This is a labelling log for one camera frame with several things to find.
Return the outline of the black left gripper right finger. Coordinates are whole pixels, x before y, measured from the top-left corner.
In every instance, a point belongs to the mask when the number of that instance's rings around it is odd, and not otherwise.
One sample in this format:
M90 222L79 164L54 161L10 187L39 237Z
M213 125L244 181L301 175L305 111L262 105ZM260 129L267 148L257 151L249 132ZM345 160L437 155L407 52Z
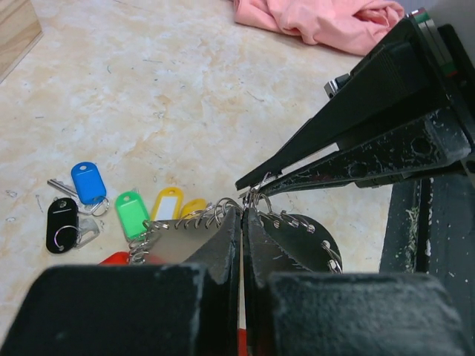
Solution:
M303 268L243 214L250 355L472 355L462 319L428 274L333 274Z

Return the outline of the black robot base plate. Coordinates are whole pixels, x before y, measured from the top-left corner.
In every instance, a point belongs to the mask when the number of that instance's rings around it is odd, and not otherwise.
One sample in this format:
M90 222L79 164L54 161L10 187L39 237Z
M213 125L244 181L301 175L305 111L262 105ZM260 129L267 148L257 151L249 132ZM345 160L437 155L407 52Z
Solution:
M467 177L393 186L379 270L431 274L448 289L474 287L474 187Z

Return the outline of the key with blue tag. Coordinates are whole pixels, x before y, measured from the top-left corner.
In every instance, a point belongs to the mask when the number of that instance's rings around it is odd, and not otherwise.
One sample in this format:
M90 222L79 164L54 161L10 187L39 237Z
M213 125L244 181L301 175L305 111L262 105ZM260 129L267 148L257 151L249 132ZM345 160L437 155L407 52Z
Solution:
M71 169L71 179L72 185L57 179L48 179L47 184L69 196L77 204L80 214L101 217L108 212L110 202L96 164L77 163Z

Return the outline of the key with yellow tag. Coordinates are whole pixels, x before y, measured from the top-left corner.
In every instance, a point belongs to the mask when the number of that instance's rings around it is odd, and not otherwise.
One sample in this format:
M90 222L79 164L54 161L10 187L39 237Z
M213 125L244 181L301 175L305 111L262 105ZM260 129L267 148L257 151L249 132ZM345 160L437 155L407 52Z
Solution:
M151 210L151 220L178 220L184 193L178 187L167 187L159 192Z

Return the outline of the key with black tag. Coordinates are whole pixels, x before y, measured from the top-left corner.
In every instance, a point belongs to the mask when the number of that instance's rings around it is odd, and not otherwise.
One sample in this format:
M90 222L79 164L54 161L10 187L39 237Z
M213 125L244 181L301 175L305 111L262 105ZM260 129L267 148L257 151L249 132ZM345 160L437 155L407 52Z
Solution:
M67 197L54 200L47 210L46 249L51 254L64 254L79 249L100 235L92 218L79 218L77 204Z

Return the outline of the red-handled metal key organizer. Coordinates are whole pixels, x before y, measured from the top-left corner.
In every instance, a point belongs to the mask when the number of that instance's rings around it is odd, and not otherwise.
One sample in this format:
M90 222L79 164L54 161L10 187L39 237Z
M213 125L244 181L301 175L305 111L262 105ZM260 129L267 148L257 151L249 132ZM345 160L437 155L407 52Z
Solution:
M320 223L285 211L241 208L223 198L191 213L189 219L146 220L146 231L128 251L112 254L104 264L200 263L217 280L239 291L239 353L250 355L257 284L273 271L340 273L341 254Z

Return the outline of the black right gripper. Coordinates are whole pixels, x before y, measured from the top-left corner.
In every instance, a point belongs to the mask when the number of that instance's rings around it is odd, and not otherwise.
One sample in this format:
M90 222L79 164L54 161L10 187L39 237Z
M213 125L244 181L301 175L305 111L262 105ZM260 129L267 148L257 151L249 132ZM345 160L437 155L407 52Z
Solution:
M423 8L402 19L330 100L238 190L265 195L465 174L474 152L474 66L449 23Z

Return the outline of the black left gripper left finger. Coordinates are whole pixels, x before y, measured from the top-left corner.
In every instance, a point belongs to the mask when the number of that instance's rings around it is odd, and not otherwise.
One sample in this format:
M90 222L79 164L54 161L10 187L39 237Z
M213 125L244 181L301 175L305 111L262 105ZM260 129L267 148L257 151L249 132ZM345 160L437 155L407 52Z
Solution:
M240 213L171 224L143 263L56 266L31 285L3 355L236 355Z

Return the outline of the wooden clothes rack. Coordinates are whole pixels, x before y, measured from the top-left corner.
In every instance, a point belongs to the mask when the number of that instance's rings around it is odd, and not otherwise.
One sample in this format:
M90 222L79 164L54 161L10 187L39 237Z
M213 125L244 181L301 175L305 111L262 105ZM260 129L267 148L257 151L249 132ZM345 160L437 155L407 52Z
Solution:
M1 0L1 82L43 35L30 0Z

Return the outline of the pink cloth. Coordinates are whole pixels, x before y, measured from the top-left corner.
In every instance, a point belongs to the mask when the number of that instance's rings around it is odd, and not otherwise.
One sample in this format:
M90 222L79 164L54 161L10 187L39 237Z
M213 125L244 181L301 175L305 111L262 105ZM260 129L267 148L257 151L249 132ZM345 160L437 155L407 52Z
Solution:
M233 7L238 24L357 56L366 56L404 17L404 8L396 1L240 0Z

